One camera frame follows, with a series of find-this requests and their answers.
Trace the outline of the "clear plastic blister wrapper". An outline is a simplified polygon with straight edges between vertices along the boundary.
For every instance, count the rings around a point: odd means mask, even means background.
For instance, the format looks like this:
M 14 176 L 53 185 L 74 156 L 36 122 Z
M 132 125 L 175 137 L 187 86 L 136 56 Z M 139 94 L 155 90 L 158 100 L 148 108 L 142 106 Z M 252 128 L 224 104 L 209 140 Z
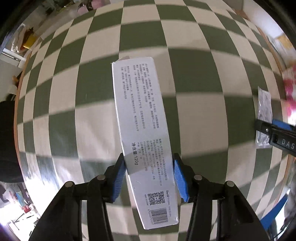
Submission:
M 262 90 L 258 87 L 258 111 L 257 119 L 268 123 L 272 122 L 273 111 L 271 107 L 271 94 L 268 91 Z M 258 149 L 270 148 L 268 135 L 256 131 L 256 147 Z

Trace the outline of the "white Doctor toothpaste box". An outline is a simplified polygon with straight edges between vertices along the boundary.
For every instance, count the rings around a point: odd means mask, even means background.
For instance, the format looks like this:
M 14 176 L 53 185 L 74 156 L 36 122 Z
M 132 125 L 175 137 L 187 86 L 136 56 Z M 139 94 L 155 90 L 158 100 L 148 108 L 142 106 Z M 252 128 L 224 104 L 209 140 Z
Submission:
M 111 67 L 120 142 L 142 226 L 176 225 L 173 159 L 154 60 L 120 59 Z

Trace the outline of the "pink floral paper bag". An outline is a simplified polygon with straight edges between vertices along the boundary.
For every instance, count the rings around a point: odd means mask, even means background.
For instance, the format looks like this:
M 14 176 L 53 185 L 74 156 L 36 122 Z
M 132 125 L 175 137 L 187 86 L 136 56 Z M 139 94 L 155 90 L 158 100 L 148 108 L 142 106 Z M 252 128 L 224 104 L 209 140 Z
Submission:
M 295 126 L 296 109 L 296 85 L 295 85 L 295 64 L 282 73 L 285 94 L 287 99 L 288 123 Z

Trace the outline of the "yellow snack bag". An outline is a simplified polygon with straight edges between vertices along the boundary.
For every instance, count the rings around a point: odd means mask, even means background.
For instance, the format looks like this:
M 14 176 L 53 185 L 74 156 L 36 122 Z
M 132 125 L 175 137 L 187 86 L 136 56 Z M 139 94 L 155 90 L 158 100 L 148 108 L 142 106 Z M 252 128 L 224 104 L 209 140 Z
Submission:
M 278 36 L 276 40 L 280 44 L 281 48 L 283 48 L 285 51 L 290 51 L 290 52 L 295 51 L 293 44 L 285 34 Z

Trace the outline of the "green white checkered tablecloth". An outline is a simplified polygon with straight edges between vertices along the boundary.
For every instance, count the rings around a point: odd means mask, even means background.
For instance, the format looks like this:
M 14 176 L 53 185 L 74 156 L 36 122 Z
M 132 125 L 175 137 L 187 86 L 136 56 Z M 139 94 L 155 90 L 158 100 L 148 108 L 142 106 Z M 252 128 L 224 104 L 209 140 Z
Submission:
M 128 174 L 107 205 L 115 240 L 184 240 L 178 153 L 211 182 L 233 181 L 259 218 L 276 205 L 287 157 L 259 149 L 258 90 L 285 121 L 285 90 L 261 30 L 223 1 L 120 1 L 51 30 L 32 49 L 16 130 L 25 185 L 43 213 L 67 181 L 120 153 Z

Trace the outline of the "black dining chair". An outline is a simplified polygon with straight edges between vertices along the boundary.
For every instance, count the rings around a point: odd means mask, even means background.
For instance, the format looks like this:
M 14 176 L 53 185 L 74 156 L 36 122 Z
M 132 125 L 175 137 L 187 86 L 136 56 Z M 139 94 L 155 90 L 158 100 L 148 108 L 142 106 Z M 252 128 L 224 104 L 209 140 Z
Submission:
M 1 102 L 1 181 L 21 183 L 23 176 L 16 154 L 14 139 L 15 102 Z

